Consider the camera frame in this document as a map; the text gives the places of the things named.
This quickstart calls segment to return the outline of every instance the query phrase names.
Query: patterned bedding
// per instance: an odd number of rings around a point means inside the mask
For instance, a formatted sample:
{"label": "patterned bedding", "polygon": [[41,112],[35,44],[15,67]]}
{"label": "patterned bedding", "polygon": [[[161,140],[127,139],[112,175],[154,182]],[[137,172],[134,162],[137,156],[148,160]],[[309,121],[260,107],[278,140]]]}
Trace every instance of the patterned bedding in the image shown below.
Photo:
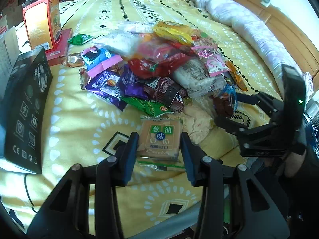
{"label": "patterned bedding", "polygon": [[[170,20],[198,27],[219,41],[219,46],[237,66],[248,94],[264,91],[280,98],[275,80],[254,49],[232,28],[213,21],[205,9],[189,0],[77,0],[60,4],[63,29],[73,34],[97,37],[107,34],[116,22]],[[23,23],[17,26],[20,51],[30,50]],[[70,45],[69,53],[91,46]],[[83,166],[101,162],[109,154],[104,146],[116,131],[130,135],[141,129],[140,114],[128,105],[123,112],[94,94],[80,89],[79,69],[51,67],[53,81],[42,125],[42,175],[0,171],[0,195],[6,209],[24,231],[46,197],[64,173],[75,163]],[[257,107],[239,103],[232,117],[248,127],[259,126],[268,117]],[[235,136],[214,128],[200,144],[214,158],[227,165],[242,163]],[[167,218],[170,204],[181,205],[179,212],[200,201],[202,189],[193,188],[186,173],[157,172],[135,165],[125,188],[117,188],[117,198],[125,237],[148,229]],[[90,192],[90,231],[94,233],[94,188]]]}

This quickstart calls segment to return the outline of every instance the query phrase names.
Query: silver screw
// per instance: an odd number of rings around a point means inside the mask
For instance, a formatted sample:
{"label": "silver screw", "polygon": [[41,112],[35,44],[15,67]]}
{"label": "silver screw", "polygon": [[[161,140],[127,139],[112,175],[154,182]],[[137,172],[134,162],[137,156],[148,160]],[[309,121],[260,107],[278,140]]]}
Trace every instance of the silver screw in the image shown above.
{"label": "silver screw", "polygon": [[240,164],[240,165],[238,165],[238,169],[244,172],[247,170],[247,166],[244,164]]}
{"label": "silver screw", "polygon": [[212,158],[210,156],[203,156],[202,160],[206,163],[210,163],[212,161]]}
{"label": "silver screw", "polygon": [[117,160],[116,156],[109,156],[109,157],[107,158],[107,161],[108,161],[109,163],[113,163],[113,162],[115,162],[116,160]]}
{"label": "silver screw", "polygon": [[77,171],[77,170],[80,169],[80,167],[81,167],[81,165],[79,165],[79,164],[73,164],[72,167],[71,167],[71,169],[72,169],[73,171]]}

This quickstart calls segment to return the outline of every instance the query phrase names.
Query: yellow snack package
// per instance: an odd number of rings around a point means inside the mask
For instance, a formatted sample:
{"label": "yellow snack package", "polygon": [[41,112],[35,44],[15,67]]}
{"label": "yellow snack package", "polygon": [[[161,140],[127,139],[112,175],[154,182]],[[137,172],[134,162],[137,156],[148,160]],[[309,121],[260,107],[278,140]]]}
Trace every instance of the yellow snack package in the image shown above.
{"label": "yellow snack package", "polygon": [[164,39],[177,41],[186,46],[192,45],[192,36],[198,36],[198,30],[171,21],[158,22],[153,30]]}

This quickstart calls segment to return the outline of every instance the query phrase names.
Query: bed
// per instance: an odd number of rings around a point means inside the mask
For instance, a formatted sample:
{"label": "bed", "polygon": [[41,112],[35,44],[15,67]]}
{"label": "bed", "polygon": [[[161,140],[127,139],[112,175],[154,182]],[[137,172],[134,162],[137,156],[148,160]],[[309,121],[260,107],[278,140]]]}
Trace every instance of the bed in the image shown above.
{"label": "bed", "polygon": [[[63,29],[72,28],[74,35],[86,33],[94,37],[107,34],[116,22],[123,20],[171,20],[193,25],[219,41],[221,51],[245,80],[248,94],[264,91],[280,99],[275,79],[257,52],[231,27],[213,21],[204,8],[196,8],[190,0],[68,1],[60,4],[60,17]],[[20,51],[30,50],[24,24],[16,29]],[[69,53],[80,52],[90,45],[70,45]],[[81,90],[78,68],[56,65],[51,71],[54,78],[42,126],[42,175],[0,171],[1,201],[24,231],[74,163],[89,166],[101,162],[109,156],[103,148],[116,131],[129,135],[141,129],[141,112],[134,107],[128,105],[121,112],[98,96]],[[259,108],[241,103],[232,118],[249,128],[269,120]],[[244,161],[237,145],[235,136],[216,127],[200,144],[208,155],[221,158],[230,166]],[[194,224],[201,194],[202,189],[193,188],[186,173],[156,172],[135,165],[128,186],[117,188],[124,236],[136,236],[151,227],[160,227],[168,218],[172,217],[173,221],[183,213],[184,217],[189,214],[184,224],[192,221]],[[170,204],[181,205],[178,214],[167,214]],[[90,192],[89,214],[90,232],[94,234],[94,187]]]}

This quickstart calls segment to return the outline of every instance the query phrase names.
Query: green snack package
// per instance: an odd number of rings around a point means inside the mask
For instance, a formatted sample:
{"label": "green snack package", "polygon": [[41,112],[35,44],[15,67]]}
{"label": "green snack package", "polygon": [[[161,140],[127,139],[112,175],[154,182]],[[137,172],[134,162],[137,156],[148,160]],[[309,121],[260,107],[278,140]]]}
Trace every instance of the green snack package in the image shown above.
{"label": "green snack package", "polygon": [[134,97],[121,97],[121,99],[156,118],[166,113],[175,113],[164,104],[157,101],[145,101]]}
{"label": "green snack package", "polygon": [[84,43],[93,39],[93,36],[87,34],[77,34],[72,38],[68,39],[68,42],[75,46],[82,46]]}

